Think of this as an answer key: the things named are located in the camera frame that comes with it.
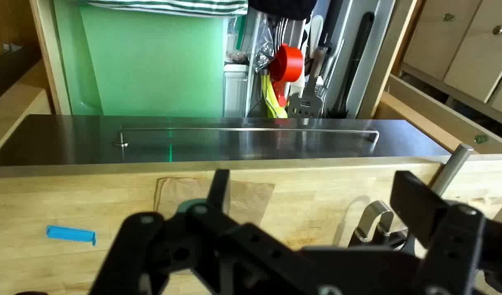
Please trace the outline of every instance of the yellow object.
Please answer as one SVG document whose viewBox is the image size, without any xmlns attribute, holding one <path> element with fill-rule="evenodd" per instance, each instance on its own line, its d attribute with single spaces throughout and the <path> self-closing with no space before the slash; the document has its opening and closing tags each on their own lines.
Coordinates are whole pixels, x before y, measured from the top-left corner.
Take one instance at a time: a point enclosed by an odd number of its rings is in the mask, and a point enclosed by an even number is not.
<svg viewBox="0 0 502 295">
<path fill-rule="evenodd" d="M 270 117 L 271 119 L 288 119 L 286 110 L 280 105 L 278 96 L 273 91 L 271 78 L 263 76 L 261 86 L 263 86 L 265 101 L 270 110 Z"/>
</svg>

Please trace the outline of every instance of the blue object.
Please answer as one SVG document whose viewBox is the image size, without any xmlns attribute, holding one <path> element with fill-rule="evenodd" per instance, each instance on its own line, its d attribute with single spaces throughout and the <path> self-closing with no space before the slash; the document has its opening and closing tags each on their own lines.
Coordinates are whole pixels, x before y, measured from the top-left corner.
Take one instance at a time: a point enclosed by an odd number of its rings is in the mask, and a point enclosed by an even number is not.
<svg viewBox="0 0 502 295">
<path fill-rule="evenodd" d="M 76 243 L 92 243 L 97 245 L 97 233 L 89 230 L 79 228 L 66 228 L 66 227 L 55 227 L 50 225 L 47 230 L 50 240 L 65 240 L 65 242 L 76 242 Z"/>
</svg>

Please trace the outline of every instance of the blue plastic piece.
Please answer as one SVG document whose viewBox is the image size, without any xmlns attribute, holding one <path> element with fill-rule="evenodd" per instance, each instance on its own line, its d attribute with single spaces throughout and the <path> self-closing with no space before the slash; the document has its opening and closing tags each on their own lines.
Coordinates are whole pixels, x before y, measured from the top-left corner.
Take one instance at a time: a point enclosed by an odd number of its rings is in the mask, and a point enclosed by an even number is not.
<svg viewBox="0 0 502 295">
<path fill-rule="evenodd" d="M 97 245 L 97 233 L 81 228 L 66 228 L 66 227 L 55 227 L 50 225 L 47 230 L 50 240 L 65 240 L 65 242 L 76 242 L 76 243 L 92 243 Z"/>
</svg>

